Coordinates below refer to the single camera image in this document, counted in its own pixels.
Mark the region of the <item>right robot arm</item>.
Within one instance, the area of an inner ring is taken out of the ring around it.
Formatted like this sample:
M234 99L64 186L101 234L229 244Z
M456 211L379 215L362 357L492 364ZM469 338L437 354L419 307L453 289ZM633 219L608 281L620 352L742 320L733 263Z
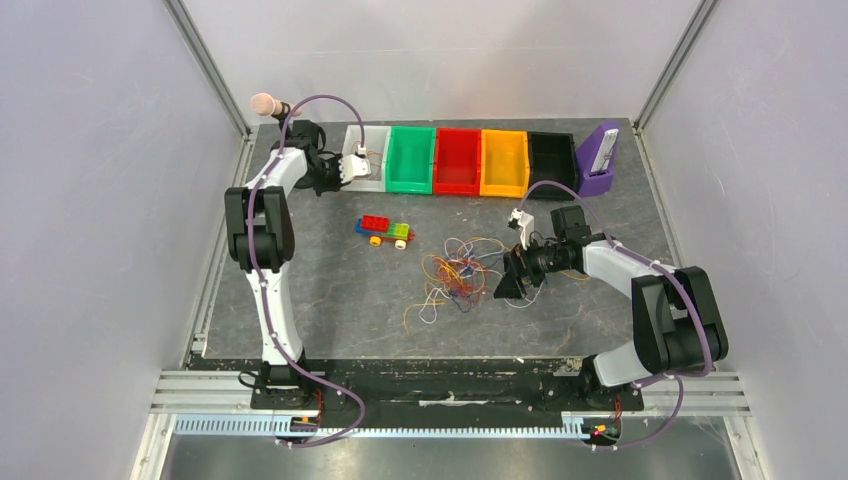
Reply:
M671 374L705 375L729 353L712 285L699 267L674 268L648 260L595 233L577 205L551 211L554 236L537 241L532 215L515 209L508 226L519 242L503 256L494 295L517 300L548 275L567 270L600 280L629 299L632 338L584 359L577 392L591 408L612 401L618 387L646 385Z

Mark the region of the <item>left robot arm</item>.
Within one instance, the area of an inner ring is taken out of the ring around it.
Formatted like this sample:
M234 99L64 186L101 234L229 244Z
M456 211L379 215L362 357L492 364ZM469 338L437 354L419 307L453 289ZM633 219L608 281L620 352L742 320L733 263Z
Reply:
M256 410L321 405L320 387L303 374L304 347L294 325L289 270L295 234L288 197L295 189L337 192L343 184L341 157L325 150L322 127L296 120L283 134L262 170L224 194L229 255L254 293L262 333L262 363L248 384Z

